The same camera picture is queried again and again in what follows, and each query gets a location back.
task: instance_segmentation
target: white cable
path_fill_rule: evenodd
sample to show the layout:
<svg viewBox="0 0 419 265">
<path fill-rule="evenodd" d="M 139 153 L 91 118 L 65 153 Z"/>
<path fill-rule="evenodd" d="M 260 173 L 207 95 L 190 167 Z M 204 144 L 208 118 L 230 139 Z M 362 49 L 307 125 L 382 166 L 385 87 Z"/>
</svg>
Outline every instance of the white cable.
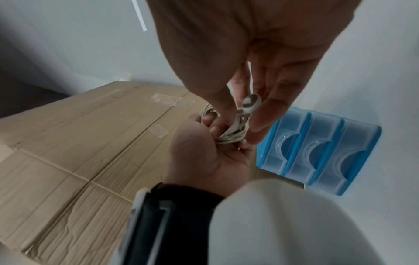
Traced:
<svg viewBox="0 0 419 265">
<path fill-rule="evenodd" d="M 260 106 L 261 97 L 256 94 L 251 94 L 243 100 L 243 107 L 237 109 L 236 120 L 215 142 L 221 145 L 237 143 L 246 137 L 246 123 L 249 120 L 251 113 L 255 112 Z M 208 113 L 219 114 L 215 111 L 213 106 L 208 104 L 201 113 L 202 119 Z"/>
</svg>

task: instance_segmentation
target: cardboard box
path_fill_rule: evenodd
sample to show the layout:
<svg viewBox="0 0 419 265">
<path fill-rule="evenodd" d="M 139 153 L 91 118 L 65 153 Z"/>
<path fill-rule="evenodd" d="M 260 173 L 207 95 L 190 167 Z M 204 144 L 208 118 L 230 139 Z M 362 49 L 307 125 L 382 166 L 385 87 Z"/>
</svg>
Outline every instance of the cardboard box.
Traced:
<svg viewBox="0 0 419 265">
<path fill-rule="evenodd" d="M 177 126 L 205 105 L 113 82 L 0 120 L 1 243 L 43 265 L 107 264 L 135 193 L 161 182 Z"/>
</svg>

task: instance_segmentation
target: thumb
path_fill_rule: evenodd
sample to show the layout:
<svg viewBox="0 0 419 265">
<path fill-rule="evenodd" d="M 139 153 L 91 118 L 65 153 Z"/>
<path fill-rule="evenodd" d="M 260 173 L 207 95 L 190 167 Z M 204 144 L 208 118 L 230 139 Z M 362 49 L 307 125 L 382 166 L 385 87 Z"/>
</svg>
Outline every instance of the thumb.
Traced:
<svg viewBox="0 0 419 265">
<path fill-rule="evenodd" d="M 237 107 L 227 85 L 218 91 L 211 91 L 210 93 L 196 91 L 196 95 L 208 101 L 220 116 L 223 117 L 226 125 L 233 124 L 236 119 Z"/>
</svg>

